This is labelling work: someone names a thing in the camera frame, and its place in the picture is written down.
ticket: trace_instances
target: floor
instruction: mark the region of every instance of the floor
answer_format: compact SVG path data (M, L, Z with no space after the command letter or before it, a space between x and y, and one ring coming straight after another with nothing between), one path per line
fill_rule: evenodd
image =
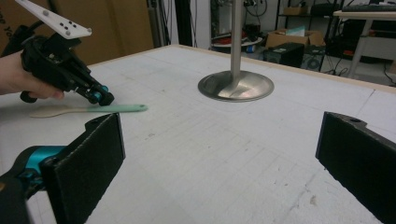
M339 58L326 56L323 60L321 72L329 73L329 71L334 71L335 68L335 74L337 76L340 76L341 73L341 77L347 77L347 69L351 62L352 61L346 59L340 61ZM396 74L389 71L390 66L391 63L389 62L359 63L356 74L353 75L353 78L376 84L396 87Z

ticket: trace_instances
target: shelf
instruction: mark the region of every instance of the shelf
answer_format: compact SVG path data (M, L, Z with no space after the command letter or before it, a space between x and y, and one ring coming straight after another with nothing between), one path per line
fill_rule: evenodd
M300 17L300 18L323 18L323 19L329 19L332 16L315 16L315 15L309 15L309 14L304 14L304 15L284 15L284 14L279 14L277 15L278 17Z

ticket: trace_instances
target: metal pole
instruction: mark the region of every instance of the metal pole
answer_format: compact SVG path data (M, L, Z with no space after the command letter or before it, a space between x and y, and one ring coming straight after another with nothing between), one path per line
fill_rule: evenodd
M358 63L361 61L361 54L363 53L364 45L367 40L367 36L369 35L370 28L373 24L373 20L366 20L364 24L363 31L361 32L361 37L359 38L358 46L355 49L355 53L353 54L352 63L349 66L348 77L353 77L355 75L356 67Z
M242 0L233 1L233 30L231 32L231 74L233 80L237 80L241 73L242 7Z

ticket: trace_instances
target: table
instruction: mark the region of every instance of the table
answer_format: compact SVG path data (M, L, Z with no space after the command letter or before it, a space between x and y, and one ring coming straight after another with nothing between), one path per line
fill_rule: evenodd
M200 79L229 70L230 55L169 46L90 66L120 114L126 159L87 223L379 223L315 158L324 111L362 119L396 142L396 90L243 58L275 83L258 101L203 96ZM0 97L0 174L30 146L65 146L99 113L28 118L40 105ZM28 201L35 223L54 223L46 192Z
M355 74L362 55L389 60L396 59L396 39L369 36L373 21L396 21L396 12L343 12L340 10L335 11L333 15L344 19L366 21L353 55L352 64L349 66L348 77L353 77Z

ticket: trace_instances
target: cable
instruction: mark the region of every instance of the cable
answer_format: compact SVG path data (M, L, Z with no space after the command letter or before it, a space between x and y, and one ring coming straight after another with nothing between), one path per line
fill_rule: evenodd
M262 2L262 4L264 4L264 11L262 13L260 13L260 14L258 13L259 4L256 4L256 6L254 6L256 8L256 14L253 14L252 12L249 11L248 7L245 7L247 10L247 13L250 14L250 16L259 18L260 16L264 15L265 12L267 12L267 8L268 8L267 0L264 0Z
M245 9L246 9L246 12L245 12L245 21L244 21L244 28L246 27L246 25L247 25L247 17L248 17L248 9L245 7Z
M333 69L332 61L330 60L329 55L326 55L326 60L327 60L327 62L329 63L330 70L329 70L329 71L322 72L322 73L334 75L334 69Z
M258 15L258 14L259 14L259 10L258 10L258 7L256 7L256 15ZM262 27L262 22L260 21L259 16L257 17L257 21L259 22L260 27Z
M338 67L338 64L341 62L341 60L343 60L343 57L342 57L342 56L341 56L340 60L338 60L337 64L336 64L335 67L334 67L334 74L335 74L335 75L337 75L337 67Z
M351 3L353 3L353 1L355 1L355 0L350 1L346 6L349 7L349 5L350 5Z
M218 0L217 3L220 7L231 7L233 5L233 0Z
M389 81L396 86L396 82L387 74L387 63L384 63L384 75L389 79Z
M55 5L53 4L52 0L47 0L47 4L49 5L49 10L53 13L59 14L58 10L56 10Z
M172 5L171 5L172 3L169 4L170 2L172 2L172 1L168 0L168 12L169 12L169 8L172 8ZM161 17L161 22L163 24L161 32L163 33L163 36L164 36L165 45L170 45L172 36L169 36L169 30L168 30L168 16L169 16L169 13L166 14L165 11L164 11L164 1L163 0L159 1L159 4L157 5L157 7L160 10L160 15L159 16Z
M29 28L27 28L26 33L33 32L35 29L37 29L40 25L44 24L43 21L37 21L33 23Z
M343 28L343 30L344 30L344 23L345 23L345 21L340 20L340 22L339 22L339 24L338 24L338 26L337 26L337 32L338 32L338 35L340 35L340 36L341 36L341 34L342 34L342 32L341 32L341 26L342 26L342 28Z
M168 33L168 35L169 35L169 45L171 44L171 41L172 41L172 29L173 29L173 17L172 17L172 14L173 14L173 1L172 0L168 0L168 15L167 15L167 17L169 17L169 15L171 15L170 17L171 17L171 32L170 32L170 35L169 35L169 33Z
M195 21L192 20L192 13L191 13L191 8L190 8L191 28L192 28L192 34L193 34L193 37L194 37L193 46L195 48L198 47L198 45L197 45L197 35L196 35L196 32L197 32L196 23L197 23L197 11L198 11L197 8L198 8L198 4L197 4L197 0L195 0Z
M340 71L338 76L340 77L341 75L345 74L347 72L347 70L349 70L349 69L348 68L343 68L343 70Z

